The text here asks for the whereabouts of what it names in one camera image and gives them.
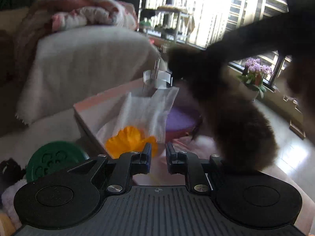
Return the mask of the orange fabric flower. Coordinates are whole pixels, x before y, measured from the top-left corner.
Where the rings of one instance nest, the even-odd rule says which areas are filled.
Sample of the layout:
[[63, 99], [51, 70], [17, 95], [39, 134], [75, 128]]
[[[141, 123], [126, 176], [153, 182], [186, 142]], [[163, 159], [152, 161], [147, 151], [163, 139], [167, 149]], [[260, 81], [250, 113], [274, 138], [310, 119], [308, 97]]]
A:
[[146, 143], [152, 145], [152, 157], [158, 154], [158, 143], [154, 136], [145, 136], [143, 130], [134, 126], [127, 126], [119, 130], [118, 134], [105, 142], [106, 151], [117, 159], [127, 152], [142, 152]]

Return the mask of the pink purple round sponge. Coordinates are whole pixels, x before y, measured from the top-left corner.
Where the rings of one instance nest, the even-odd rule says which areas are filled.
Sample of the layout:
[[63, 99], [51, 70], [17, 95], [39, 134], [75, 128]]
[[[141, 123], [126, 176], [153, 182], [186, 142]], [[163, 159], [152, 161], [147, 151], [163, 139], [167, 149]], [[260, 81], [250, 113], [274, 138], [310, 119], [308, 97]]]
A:
[[172, 107], [166, 120], [166, 142], [186, 136], [192, 132], [200, 113], [189, 107]]

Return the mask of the white paper towel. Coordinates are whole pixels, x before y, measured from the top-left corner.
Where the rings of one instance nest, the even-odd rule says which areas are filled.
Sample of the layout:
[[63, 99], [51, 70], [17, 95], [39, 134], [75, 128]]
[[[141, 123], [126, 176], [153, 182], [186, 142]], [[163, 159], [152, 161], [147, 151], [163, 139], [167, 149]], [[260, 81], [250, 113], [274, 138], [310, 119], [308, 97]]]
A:
[[119, 130], [133, 126], [142, 130], [146, 137], [154, 136], [159, 144], [164, 143], [167, 117], [178, 91], [178, 87], [157, 89], [151, 97], [127, 93], [123, 96], [118, 114], [99, 129], [96, 139], [105, 143], [110, 137], [116, 136]]

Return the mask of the brown furry plush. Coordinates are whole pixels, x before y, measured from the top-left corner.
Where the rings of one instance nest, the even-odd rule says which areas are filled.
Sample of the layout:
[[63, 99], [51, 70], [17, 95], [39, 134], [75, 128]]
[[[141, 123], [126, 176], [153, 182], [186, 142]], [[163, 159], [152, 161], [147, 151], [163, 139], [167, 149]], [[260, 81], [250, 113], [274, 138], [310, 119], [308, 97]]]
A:
[[224, 65], [224, 55], [213, 49], [168, 52], [168, 68], [187, 84], [224, 160], [262, 171], [278, 155], [274, 132], [253, 102], [231, 86]]

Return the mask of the lilac fluffy sock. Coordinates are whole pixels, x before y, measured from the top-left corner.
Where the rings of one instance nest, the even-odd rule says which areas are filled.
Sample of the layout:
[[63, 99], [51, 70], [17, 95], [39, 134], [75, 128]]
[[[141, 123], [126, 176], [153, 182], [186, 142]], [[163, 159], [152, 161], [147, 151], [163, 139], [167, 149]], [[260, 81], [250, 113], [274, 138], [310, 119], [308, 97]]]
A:
[[21, 228], [22, 224], [14, 208], [14, 197], [17, 191], [26, 184], [27, 180], [21, 179], [14, 185], [9, 186], [1, 195], [3, 211], [8, 215], [16, 230]]

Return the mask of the purple orchid in white pot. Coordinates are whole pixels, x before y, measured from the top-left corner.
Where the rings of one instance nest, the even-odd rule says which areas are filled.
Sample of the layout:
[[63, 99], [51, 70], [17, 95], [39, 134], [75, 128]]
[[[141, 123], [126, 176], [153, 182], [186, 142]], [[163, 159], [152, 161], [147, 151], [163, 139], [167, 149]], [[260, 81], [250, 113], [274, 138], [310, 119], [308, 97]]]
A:
[[248, 58], [245, 61], [245, 68], [238, 79], [242, 82], [240, 85], [241, 91], [244, 95], [252, 101], [255, 101], [258, 96], [264, 97], [266, 88], [263, 80], [273, 73], [272, 67], [269, 65], [262, 65], [259, 58]]

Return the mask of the pink cardboard box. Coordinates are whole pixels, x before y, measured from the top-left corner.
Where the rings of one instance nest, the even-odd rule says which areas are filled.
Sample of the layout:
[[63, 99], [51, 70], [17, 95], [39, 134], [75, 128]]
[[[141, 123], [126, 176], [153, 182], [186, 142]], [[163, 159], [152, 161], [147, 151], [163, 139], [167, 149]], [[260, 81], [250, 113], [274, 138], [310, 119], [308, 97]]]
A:
[[[172, 107], [189, 107], [198, 111], [197, 104], [193, 101], [188, 90], [182, 86], [179, 88]], [[105, 143], [96, 139], [99, 129], [107, 123], [114, 115], [117, 115], [123, 103], [123, 96], [131, 92], [136, 96], [151, 97], [157, 89], [145, 87], [141, 79], [123, 84], [121, 86], [106, 90], [98, 95], [87, 98], [74, 105], [76, 120], [82, 132], [93, 143], [93, 150], [97, 153], [104, 153], [110, 158], [113, 157], [106, 151]], [[190, 133], [181, 138], [173, 139], [177, 151], [191, 151], [199, 158], [208, 159], [216, 151], [212, 138], [200, 135], [192, 140]], [[182, 175], [170, 175], [167, 170], [165, 144], [158, 144], [157, 156], [152, 158], [151, 170], [147, 175], [136, 175], [133, 181], [137, 185], [182, 185]]]

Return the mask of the green lid glass jar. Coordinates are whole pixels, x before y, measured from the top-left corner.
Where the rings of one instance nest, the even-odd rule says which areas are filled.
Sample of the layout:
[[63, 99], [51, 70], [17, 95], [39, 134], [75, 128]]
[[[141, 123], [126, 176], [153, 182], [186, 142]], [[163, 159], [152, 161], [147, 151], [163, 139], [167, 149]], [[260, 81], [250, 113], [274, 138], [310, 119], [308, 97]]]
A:
[[71, 168], [89, 159], [78, 145], [66, 141], [53, 141], [41, 146], [26, 166], [26, 180], [32, 182], [62, 169]]

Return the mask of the clear tape roll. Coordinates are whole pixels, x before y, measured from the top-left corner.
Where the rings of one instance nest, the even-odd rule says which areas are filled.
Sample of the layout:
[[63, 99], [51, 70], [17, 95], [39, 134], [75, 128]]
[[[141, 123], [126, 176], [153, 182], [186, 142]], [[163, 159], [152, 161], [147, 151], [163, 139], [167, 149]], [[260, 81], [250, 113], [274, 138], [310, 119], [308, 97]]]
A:
[[145, 87], [154, 89], [168, 89], [172, 87], [172, 75], [162, 70], [147, 70], [143, 73]]

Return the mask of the metal hair clip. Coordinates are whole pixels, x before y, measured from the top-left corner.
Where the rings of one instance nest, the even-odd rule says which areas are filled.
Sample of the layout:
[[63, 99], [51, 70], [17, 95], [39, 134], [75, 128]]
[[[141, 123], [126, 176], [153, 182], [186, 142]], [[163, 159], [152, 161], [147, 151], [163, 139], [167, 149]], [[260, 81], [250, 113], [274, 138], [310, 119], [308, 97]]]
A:
[[161, 61], [161, 57], [158, 56], [157, 59], [155, 60], [155, 64], [154, 64], [154, 70], [153, 70], [153, 76], [152, 76], [152, 78], [154, 80], [156, 80], [158, 78], [160, 61]]

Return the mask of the beige covered sofa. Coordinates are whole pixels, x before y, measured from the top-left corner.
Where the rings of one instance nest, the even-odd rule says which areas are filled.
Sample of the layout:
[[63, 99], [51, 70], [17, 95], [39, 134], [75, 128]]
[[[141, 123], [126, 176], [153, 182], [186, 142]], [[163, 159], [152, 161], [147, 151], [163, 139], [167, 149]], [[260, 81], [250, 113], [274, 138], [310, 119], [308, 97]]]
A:
[[138, 79], [157, 49], [137, 32], [109, 26], [76, 28], [42, 38], [19, 82], [13, 33], [27, 9], [1, 12], [1, 153], [33, 152], [53, 140], [79, 138], [72, 107]]

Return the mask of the metal shelf rack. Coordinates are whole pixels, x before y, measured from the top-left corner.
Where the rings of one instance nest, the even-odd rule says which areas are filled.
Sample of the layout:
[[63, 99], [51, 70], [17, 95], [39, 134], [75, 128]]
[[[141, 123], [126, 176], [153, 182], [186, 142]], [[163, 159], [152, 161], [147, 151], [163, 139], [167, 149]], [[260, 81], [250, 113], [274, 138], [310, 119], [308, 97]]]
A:
[[194, 28], [192, 14], [175, 0], [140, 0], [138, 31], [174, 43], [187, 43]]

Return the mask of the pink floral blanket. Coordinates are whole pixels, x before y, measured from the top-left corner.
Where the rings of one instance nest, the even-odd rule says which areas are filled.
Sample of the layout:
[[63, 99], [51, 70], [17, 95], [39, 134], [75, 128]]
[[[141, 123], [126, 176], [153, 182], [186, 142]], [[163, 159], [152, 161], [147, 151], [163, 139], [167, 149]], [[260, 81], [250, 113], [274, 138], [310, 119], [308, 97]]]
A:
[[117, 0], [36, 0], [27, 21], [46, 25], [52, 32], [87, 25], [107, 25], [137, 30], [134, 6]]

